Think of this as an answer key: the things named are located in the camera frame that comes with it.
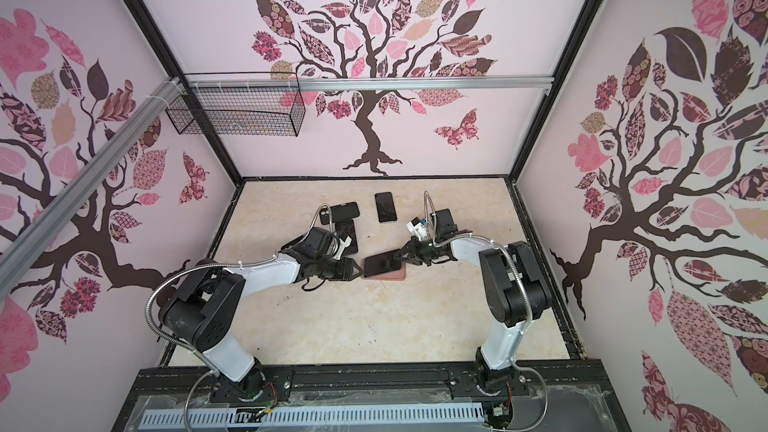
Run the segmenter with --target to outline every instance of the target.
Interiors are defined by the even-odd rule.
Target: black smartphone
[[[400,249],[397,249],[384,252],[383,254],[366,257],[366,260],[362,264],[362,276],[373,277],[375,275],[400,270],[402,268],[402,262],[393,258],[395,254],[398,254],[399,252]]]
[[[374,195],[376,199],[376,211],[379,213],[379,222],[395,222],[397,212],[395,212],[395,201],[392,199],[391,192],[380,192]]]
[[[360,209],[357,207],[357,202],[348,202],[347,204],[331,206],[331,215],[333,216],[333,223],[335,224],[336,222],[341,222],[348,218],[359,217]],[[328,222],[330,222],[328,219],[328,209],[324,208],[320,211],[320,223],[327,226]]]
[[[337,232],[344,232],[352,239],[352,243],[349,247],[344,249],[344,252],[342,252],[341,256],[344,257],[345,255],[357,254],[357,234],[355,233],[355,221],[348,218],[347,220],[334,222],[333,226],[336,228]]]

